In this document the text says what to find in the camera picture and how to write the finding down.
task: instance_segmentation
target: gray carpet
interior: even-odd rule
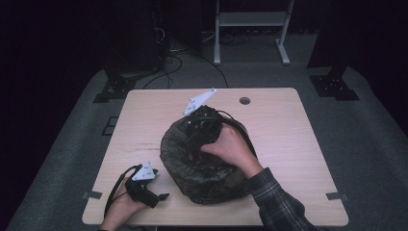
[[[384,109],[366,79],[352,68],[344,74],[359,101],[320,98],[309,75],[326,74],[328,68],[308,69],[316,35],[288,35],[285,42],[291,65],[283,66],[272,37],[256,36],[240,46],[221,46],[221,65],[229,88],[294,88],[298,91],[349,216],[345,227],[329,230],[408,229],[408,139]],[[170,74],[171,89],[226,88],[218,70],[204,59],[176,55],[182,67]],[[213,47],[203,56],[213,58]],[[166,59],[166,70],[179,61]],[[139,80],[141,89],[155,76]],[[123,99],[92,103],[107,77],[96,73],[50,150],[36,180],[7,230],[95,230],[82,222],[90,191],[110,137],[101,136],[110,116],[118,116]],[[161,77],[147,89],[167,89]],[[122,227],[120,230],[142,230]]]

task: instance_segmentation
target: black tape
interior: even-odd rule
[[[119,116],[109,117],[108,123],[106,124],[105,128],[102,131],[102,136],[111,136],[114,134],[114,129],[116,127],[116,123],[118,119],[119,119]]]
[[[83,199],[89,199],[89,198],[95,198],[95,199],[100,199],[102,196],[102,192],[84,192],[84,194],[82,194],[82,198]]]
[[[338,192],[331,192],[326,194],[328,200],[340,199],[341,201],[348,201],[349,198],[346,194],[340,194]]]

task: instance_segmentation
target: white shelf frame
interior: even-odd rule
[[[217,0],[216,11],[216,43],[214,45],[214,64],[221,64],[220,46],[219,46],[219,28],[220,27],[240,27],[240,26],[281,26],[282,32],[280,38],[275,40],[279,54],[284,65],[289,65],[288,54],[286,52],[284,41],[288,32],[289,22],[291,21],[294,0],[290,0],[289,7],[285,12],[259,12],[259,13],[221,13],[219,11],[219,0]]]

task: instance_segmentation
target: plaid shirt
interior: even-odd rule
[[[246,181],[267,230],[318,230],[305,217],[303,204],[285,192],[267,167]]]

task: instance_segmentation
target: table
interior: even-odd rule
[[[159,171],[148,185],[155,194],[170,193],[155,209],[145,209],[130,220],[136,225],[262,225],[252,196],[215,205],[198,205],[182,195],[160,160],[162,137],[182,117],[195,90],[131,90],[128,93],[93,191],[83,214],[86,224],[100,224],[105,204],[117,178],[128,167],[147,161]],[[247,97],[250,103],[240,102]],[[283,189],[301,201],[306,218],[317,226],[348,223],[318,141],[294,89],[220,89],[206,105],[223,110],[248,131],[260,163],[270,167]]]

